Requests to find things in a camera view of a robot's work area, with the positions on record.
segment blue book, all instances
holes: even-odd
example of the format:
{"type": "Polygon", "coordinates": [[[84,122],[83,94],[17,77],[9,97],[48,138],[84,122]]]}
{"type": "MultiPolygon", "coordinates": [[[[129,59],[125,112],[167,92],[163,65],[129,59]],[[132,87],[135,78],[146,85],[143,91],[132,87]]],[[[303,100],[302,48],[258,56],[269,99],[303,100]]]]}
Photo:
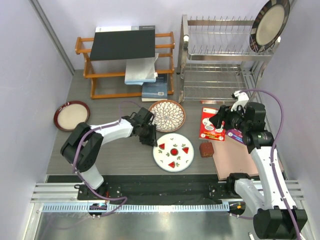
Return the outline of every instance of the blue book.
{"type": "Polygon", "coordinates": [[[159,74],[155,82],[145,82],[142,85],[142,102],[156,102],[167,98],[167,74],[159,74]]]}

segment wooden rack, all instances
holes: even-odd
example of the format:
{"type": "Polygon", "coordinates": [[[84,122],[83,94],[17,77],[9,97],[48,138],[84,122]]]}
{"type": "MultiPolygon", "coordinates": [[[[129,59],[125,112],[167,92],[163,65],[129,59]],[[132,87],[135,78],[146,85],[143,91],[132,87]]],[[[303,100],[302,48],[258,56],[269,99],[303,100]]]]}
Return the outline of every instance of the wooden rack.
{"type": "MultiPolygon", "coordinates": [[[[78,37],[75,44],[75,53],[83,54],[84,71],[83,76],[91,79],[90,96],[92,99],[109,99],[109,98],[128,98],[139,97],[141,92],[131,93],[114,93],[114,94],[96,94],[96,86],[99,78],[123,77],[126,74],[126,60],[108,60],[108,61],[91,61],[90,53],[94,38],[78,37]],[[109,66],[108,63],[113,62],[116,67],[109,66]]],[[[158,33],[155,35],[155,52],[159,53],[159,58],[155,63],[155,71],[158,74],[170,74],[170,87],[168,86],[168,94],[174,94],[173,73],[174,59],[173,49],[175,48],[174,33],[158,33]]]]}

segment cutting board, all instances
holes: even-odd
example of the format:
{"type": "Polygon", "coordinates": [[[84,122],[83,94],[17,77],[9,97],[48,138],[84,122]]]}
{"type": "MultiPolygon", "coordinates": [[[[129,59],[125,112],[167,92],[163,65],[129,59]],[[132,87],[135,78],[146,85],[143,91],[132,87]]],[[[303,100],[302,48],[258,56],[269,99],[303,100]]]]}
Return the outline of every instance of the cutting board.
{"type": "Polygon", "coordinates": [[[245,173],[250,177],[259,175],[247,146],[227,136],[225,141],[211,140],[210,142],[214,149],[213,161],[219,180],[226,180],[231,173],[245,173]]]}

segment wire rack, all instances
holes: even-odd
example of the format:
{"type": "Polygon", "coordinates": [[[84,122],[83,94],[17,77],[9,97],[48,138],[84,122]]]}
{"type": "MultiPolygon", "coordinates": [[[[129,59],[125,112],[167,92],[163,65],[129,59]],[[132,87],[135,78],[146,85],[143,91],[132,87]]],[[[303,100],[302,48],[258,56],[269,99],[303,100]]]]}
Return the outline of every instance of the wire rack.
{"type": "Polygon", "coordinates": [[[265,49],[256,52],[256,45],[253,45],[256,51],[250,47],[250,42],[254,42],[251,37],[253,22],[252,17],[196,17],[195,20],[190,17],[188,58],[192,60],[197,55],[268,56],[265,49]]]}
{"type": "Polygon", "coordinates": [[[179,103],[233,103],[232,93],[248,88],[248,80],[258,84],[280,39],[269,49],[258,49],[251,36],[253,23],[252,17],[182,15],[176,71],[181,77],[179,103]]]}
{"type": "Polygon", "coordinates": [[[237,90],[246,89],[241,68],[236,64],[189,63],[185,67],[184,100],[232,103],[237,90]]]}

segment white plate with red pattern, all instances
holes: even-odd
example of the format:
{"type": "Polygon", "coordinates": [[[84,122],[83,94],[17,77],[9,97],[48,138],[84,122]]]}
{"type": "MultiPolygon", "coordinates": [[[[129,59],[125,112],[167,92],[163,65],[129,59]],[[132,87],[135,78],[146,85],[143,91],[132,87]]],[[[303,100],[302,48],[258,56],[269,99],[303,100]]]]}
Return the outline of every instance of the white plate with red pattern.
{"type": "Polygon", "coordinates": [[[169,133],[159,138],[153,148],[153,157],[160,168],[171,173],[185,170],[192,163],[195,151],[191,142],[177,133],[169,133]]]}

